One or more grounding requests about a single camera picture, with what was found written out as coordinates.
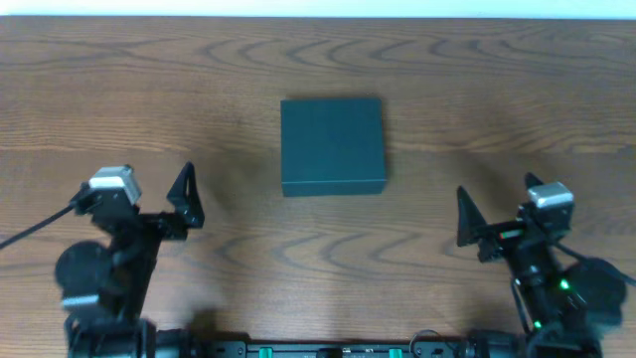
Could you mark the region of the black box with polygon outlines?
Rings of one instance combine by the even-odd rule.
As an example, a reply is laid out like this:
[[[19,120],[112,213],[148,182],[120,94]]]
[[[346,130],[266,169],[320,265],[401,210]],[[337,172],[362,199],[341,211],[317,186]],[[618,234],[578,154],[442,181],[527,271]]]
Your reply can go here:
[[[284,196],[384,191],[388,174],[379,98],[284,99],[280,119]]]

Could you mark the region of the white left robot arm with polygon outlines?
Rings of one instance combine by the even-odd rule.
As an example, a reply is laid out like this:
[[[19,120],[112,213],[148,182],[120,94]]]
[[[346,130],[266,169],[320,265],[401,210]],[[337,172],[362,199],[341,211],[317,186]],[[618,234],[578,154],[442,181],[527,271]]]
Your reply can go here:
[[[68,313],[71,357],[153,357],[156,326],[141,318],[160,246],[184,241],[205,223],[193,163],[167,193],[171,212],[142,213],[141,190],[128,165],[100,168],[71,200],[80,216],[110,237],[109,245],[78,242],[58,258],[55,279]]]

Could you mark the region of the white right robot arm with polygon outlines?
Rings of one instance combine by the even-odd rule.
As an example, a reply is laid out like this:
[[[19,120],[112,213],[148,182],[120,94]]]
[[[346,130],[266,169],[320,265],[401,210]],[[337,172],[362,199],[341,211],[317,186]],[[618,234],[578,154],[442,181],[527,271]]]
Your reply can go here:
[[[601,341],[623,322],[633,277],[610,262],[562,244],[571,231],[574,196],[562,183],[525,176],[528,201],[514,219],[490,224],[458,187],[457,244],[475,245],[480,263],[505,261],[523,331],[475,330],[457,357],[599,357]]]

